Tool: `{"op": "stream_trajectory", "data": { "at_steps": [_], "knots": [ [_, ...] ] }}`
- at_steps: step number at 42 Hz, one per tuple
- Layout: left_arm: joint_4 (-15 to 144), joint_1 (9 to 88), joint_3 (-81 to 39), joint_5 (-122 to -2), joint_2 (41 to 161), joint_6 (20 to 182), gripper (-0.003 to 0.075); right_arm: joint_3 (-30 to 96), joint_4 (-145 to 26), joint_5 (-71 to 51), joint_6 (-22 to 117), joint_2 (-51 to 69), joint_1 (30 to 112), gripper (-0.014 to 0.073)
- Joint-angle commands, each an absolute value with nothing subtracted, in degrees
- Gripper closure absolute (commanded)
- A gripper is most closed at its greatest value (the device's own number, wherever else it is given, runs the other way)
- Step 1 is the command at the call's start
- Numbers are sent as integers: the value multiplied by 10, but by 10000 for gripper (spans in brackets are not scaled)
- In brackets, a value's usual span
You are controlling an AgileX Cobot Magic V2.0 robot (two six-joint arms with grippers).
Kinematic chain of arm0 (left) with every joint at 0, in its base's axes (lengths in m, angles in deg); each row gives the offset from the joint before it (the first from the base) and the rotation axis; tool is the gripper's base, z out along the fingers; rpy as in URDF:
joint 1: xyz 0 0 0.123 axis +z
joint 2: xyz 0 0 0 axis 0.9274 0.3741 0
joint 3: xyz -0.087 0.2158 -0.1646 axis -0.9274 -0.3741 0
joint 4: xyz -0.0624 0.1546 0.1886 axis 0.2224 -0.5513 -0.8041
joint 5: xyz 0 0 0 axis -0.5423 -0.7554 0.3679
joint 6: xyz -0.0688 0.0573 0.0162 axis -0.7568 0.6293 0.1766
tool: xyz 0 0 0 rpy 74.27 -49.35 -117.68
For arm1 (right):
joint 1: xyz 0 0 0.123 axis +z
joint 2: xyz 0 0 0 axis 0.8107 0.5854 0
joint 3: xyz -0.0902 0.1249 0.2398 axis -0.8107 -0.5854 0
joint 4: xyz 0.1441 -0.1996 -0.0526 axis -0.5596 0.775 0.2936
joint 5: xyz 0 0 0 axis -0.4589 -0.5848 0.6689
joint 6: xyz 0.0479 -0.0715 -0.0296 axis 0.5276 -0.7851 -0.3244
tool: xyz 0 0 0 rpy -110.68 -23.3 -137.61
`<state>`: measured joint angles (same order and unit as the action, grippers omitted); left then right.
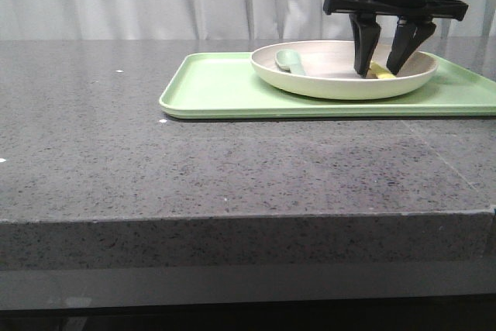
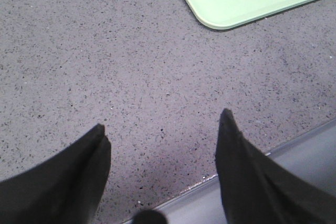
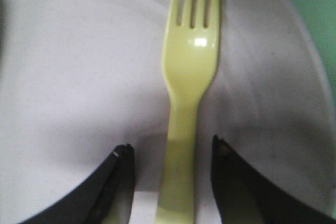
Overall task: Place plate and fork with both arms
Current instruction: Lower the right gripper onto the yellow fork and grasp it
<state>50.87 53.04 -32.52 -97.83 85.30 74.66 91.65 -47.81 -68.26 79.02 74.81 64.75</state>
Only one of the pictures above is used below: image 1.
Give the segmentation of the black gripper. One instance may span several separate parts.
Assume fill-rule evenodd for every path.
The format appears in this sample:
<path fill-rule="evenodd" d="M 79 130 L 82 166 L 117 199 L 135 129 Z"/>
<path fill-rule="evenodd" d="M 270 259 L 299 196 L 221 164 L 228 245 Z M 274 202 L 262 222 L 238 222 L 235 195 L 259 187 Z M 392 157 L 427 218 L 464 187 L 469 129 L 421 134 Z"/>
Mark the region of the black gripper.
<path fill-rule="evenodd" d="M 388 70 L 396 75 L 409 57 L 436 31 L 432 18 L 463 20 L 468 4 L 460 0 L 324 0 L 323 12 L 351 13 L 355 71 L 365 78 L 381 27 L 375 15 L 398 16 Z"/>

